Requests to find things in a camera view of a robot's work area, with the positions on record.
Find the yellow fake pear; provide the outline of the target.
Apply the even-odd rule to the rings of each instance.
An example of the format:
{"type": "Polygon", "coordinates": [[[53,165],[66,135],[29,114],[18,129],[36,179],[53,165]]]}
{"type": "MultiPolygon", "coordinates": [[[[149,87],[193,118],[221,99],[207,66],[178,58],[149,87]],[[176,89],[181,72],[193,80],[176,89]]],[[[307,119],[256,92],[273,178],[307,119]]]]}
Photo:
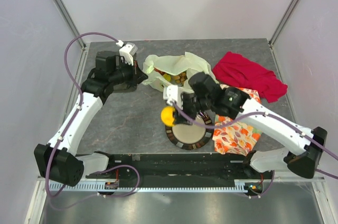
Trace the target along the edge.
{"type": "Polygon", "coordinates": [[[175,108],[172,106],[166,106],[161,111],[161,121],[164,125],[168,127],[174,126],[175,118],[174,118],[175,108]]]}

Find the pale green plastic bag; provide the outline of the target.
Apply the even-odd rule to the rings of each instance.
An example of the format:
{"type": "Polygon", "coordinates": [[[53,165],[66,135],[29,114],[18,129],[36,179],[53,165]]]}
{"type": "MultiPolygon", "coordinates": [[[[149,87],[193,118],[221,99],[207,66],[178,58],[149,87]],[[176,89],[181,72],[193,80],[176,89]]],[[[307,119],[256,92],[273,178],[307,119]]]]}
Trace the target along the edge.
{"type": "Polygon", "coordinates": [[[183,55],[166,55],[159,57],[157,55],[149,55],[143,63],[143,72],[148,75],[148,79],[142,82],[145,86],[150,86],[158,91],[163,91],[165,87],[172,84],[163,78],[163,75],[154,71],[157,68],[171,76],[186,72],[187,80],[182,87],[187,92],[192,92],[188,80],[198,72],[204,72],[216,80],[211,70],[211,65],[203,58],[191,53],[185,52],[183,55]]]}

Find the yellow fake starfruit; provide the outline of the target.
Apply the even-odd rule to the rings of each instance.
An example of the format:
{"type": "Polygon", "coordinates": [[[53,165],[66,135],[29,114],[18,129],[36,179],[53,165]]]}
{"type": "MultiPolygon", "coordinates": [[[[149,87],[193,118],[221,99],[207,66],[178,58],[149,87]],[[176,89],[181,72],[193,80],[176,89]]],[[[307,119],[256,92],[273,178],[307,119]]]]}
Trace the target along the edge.
{"type": "Polygon", "coordinates": [[[168,82],[171,82],[171,80],[172,80],[171,75],[169,75],[169,74],[167,74],[167,73],[163,74],[163,78],[164,78],[166,81],[168,81],[168,82]]]}

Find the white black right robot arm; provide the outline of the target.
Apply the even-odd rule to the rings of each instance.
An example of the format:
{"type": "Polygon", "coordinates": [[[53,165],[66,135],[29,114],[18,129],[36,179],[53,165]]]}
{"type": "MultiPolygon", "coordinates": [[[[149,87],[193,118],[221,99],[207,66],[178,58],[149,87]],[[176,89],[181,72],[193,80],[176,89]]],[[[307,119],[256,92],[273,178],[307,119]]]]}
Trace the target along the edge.
{"type": "Polygon", "coordinates": [[[285,170],[305,179],[311,179],[319,165],[327,131],[321,127],[310,129],[295,124],[269,110],[236,87],[222,88],[204,72],[193,75],[187,92],[176,85],[164,89],[163,98],[174,108],[173,124],[195,124],[199,112],[210,110],[229,117],[232,122],[253,126],[283,145],[273,151],[250,151],[242,164],[243,175],[255,178],[259,173],[285,170]]]}

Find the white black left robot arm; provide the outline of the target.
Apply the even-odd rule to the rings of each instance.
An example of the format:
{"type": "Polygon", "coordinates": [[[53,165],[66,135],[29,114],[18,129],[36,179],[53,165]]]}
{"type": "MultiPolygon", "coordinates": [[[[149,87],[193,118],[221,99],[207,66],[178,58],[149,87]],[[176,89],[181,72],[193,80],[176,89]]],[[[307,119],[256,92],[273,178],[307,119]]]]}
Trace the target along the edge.
{"type": "Polygon", "coordinates": [[[58,132],[47,144],[38,144],[34,150],[39,173],[68,186],[75,186],[90,174],[98,172],[111,178],[116,166],[104,153],[77,155],[82,137],[96,113],[113,92],[132,92],[148,78],[134,58],[135,51],[126,47],[119,51],[100,51],[81,85],[74,107],[58,132]]]}

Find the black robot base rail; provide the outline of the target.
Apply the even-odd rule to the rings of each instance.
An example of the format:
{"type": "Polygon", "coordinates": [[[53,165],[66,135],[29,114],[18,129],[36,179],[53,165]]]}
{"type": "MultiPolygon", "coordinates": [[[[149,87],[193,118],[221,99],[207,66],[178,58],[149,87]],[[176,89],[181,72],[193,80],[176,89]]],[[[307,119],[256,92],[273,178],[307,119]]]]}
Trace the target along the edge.
{"type": "Polygon", "coordinates": [[[116,171],[91,172],[88,178],[114,179],[132,186],[140,177],[141,186],[234,185],[235,180],[268,180],[272,172],[258,173],[247,166],[244,156],[218,153],[109,154],[108,168],[116,171]]]}

